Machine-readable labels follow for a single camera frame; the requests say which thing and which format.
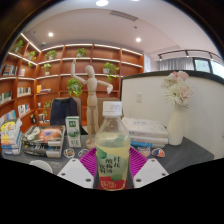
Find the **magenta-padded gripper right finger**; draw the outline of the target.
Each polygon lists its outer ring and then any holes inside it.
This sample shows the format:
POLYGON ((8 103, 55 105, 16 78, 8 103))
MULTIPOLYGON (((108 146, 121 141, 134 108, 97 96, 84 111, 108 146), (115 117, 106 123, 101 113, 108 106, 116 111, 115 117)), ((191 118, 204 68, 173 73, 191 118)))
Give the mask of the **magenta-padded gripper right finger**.
POLYGON ((157 159, 148 159, 134 148, 130 148, 129 152, 129 169, 135 188, 141 188, 168 176, 168 172, 157 159))

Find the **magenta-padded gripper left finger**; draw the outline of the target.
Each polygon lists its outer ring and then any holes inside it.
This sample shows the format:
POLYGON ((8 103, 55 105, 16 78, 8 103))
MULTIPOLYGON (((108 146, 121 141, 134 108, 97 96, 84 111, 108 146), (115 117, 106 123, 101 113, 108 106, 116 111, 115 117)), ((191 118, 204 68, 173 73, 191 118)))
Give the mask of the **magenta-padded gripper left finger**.
POLYGON ((96 174, 96 149, 93 148, 79 159, 70 159, 58 176, 81 187, 92 189, 96 174))

